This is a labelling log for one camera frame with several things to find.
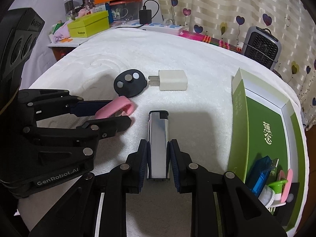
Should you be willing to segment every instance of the yellow heart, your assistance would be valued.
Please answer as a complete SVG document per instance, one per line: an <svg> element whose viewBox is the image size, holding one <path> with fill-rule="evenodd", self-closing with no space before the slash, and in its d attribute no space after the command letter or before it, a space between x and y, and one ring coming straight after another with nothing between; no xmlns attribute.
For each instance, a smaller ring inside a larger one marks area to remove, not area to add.
<svg viewBox="0 0 316 237"><path fill-rule="evenodd" d="M226 22L222 22L219 26L219 29L221 30L222 35L226 32L227 30L227 23Z"/></svg>
<svg viewBox="0 0 316 237"><path fill-rule="evenodd" d="M292 61L291 69L292 69L292 74L295 75L297 72L299 72L300 66L295 61Z"/></svg>

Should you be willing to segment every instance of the bed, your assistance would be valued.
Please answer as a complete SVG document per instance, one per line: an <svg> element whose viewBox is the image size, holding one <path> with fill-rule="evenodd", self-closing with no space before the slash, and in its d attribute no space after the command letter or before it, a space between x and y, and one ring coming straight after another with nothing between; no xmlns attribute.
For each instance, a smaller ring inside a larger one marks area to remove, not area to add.
<svg viewBox="0 0 316 237"><path fill-rule="evenodd" d="M158 70L183 69L186 91L161 92L147 87L131 98L137 109L132 126L123 134L99 142L94 174L109 172L137 151L147 138L148 113L169 111L169 138L177 139L183 152L209 171L227 169L232 136L231 81L238 68L260 77L291 99L304 141L306 178L300 216L288 232L293 236L306 201L309 163L300 120L300 102L290 86L257 62L238 53L203 42L138 29L105 31L80 45L48 69L31 88L67 89L85 100L117 97L113 81L127 69L138 69L147 78ZM38 126L75 128L87 118L62 115ZM19 200L18 210L31 230L77 179ZM169 182L147 182L140 195L126 197L127 236L190 236L191 195L179 195Z"/></svg>

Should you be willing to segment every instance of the silver lighter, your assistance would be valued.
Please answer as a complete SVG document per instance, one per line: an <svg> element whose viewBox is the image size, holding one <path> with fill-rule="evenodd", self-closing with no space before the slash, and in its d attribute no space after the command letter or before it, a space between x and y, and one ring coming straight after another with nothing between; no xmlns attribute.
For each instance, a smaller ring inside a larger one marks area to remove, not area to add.
<svg viewBox="0 0 316 237"><path fill-rule="evenodd" d="M169 179L168 115L168 111L149 112L148 142L150 149L147 156L147 179Z"/></svg>

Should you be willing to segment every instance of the white charger plug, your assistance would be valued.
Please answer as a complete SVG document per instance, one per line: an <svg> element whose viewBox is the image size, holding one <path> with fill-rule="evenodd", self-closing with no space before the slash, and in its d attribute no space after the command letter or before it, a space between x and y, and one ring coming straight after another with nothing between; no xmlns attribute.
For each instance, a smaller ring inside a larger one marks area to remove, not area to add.
<svg viewBox="0 0 316 237"><path fill-rule="evenodd" d="M159 70L158 76L149 76L148 84L159 86L160 91L185 91L188 78L184 70Z"/></svg>

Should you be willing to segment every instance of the curtain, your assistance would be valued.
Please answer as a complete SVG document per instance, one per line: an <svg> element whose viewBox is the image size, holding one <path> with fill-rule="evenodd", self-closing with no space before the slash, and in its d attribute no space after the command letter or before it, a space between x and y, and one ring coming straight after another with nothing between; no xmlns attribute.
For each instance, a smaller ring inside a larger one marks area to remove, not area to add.
<svg viewBox="0 0 316 237"><path fill-rule="evenodd" d="M316 123L316 26L300 0L159 0L164 19L242 48L248 28L268 28L282 45L275 66Z"/></svg>

